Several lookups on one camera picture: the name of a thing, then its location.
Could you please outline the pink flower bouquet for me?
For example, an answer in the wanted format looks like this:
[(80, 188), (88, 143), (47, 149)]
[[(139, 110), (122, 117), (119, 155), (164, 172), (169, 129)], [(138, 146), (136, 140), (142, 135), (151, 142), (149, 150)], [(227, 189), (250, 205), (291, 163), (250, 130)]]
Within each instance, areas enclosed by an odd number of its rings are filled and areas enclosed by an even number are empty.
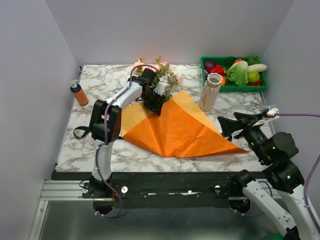
[(161, 62), (161, 57), (157, 57), (155, 59), (157, 66), (155, 66), (156, 70), (153, 67), (146, 66), (142, 59), (139, 58), (134, 64), (133, 67), (135, 68), (133, 73), (135, 75), (141, 76), (145, 69), (152, 70), (156, 73), (156, 77), (151, 82), (151, 87), (155, 88), (159, 82), (168, 83), (170, 85), (170, 89), (165, 91), (166, 100), (165, 102), (169, 101), (172, 97), (172, 93), (175, 88), (177, 88), (181, 84), (180, 77), (171, 70), (171, 66), (168, 62), (163, 61)]

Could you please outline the orange paper flower wrap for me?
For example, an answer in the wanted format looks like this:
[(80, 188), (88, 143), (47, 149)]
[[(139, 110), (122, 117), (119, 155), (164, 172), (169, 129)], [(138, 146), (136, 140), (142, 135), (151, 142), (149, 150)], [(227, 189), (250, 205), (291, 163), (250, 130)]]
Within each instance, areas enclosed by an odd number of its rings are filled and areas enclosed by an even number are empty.
[(142, 103), (124, 109), (122, 137), (131, 144), (166, 158), (196, 158), (245, 154), (226, 138), (186, 91), (164, 103), (160, 116)]

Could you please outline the black ribbon gold lettering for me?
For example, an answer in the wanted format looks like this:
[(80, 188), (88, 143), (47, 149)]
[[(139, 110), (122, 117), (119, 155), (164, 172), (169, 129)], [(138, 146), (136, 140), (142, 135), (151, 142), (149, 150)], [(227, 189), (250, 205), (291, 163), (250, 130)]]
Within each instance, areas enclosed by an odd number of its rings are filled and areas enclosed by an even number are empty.
[(76, 139), (82, 139), (90, 133), (90, 128), (87, 126), (78, 126), (73, 130), (73, 136)]

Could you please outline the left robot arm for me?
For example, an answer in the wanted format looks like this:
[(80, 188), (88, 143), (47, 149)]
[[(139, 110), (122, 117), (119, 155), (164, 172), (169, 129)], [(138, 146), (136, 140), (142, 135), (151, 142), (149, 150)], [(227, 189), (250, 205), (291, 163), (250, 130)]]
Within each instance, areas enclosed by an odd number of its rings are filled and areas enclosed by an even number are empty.
[(96, 100), (93, 105), (89, 132), (96, 147), (92, 177), (98, 180), (93, 191), (101, 198), (107, 197), (111, 191), (108, 183), (112, 175), (111, 155), (114, 141), (121, 133), (123, 110), (140, 99), (147, 110), (157, 116), (161, 115), (170, 85), (159, 78), (157, 85), (152, 87), (157, 77), (157, 74), (148, 68), (138, 77), (131, 72), (122, 89), (107, 100)]

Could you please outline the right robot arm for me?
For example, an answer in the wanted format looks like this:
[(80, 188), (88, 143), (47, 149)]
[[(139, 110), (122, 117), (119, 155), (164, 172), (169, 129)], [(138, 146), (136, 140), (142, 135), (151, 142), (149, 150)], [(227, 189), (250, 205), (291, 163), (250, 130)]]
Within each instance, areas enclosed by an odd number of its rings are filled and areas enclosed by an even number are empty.
[(314, 163), (307, 179), (292, 162), (299, 153), (291, 134), (277, 132), (267, 138), (261, 126), (282, 116), (279, 109), (271, 107), (259, 114), (235, 112), (235, 119), (219, 116), (222, 135), (230, 137), (239, 132), (235, 139), (244, 138), (261, 165), (266, 166), (263, 174), (268, 183), (281, 196), (287, 209), (282, 208), (247, 170), (234, 175), (228, 185), (236, 195), (245, 195), (253, 201), (277, 227), (285, 240), (318, 240), (320, 219), (308, 196), (311, 177), (319, 160)]

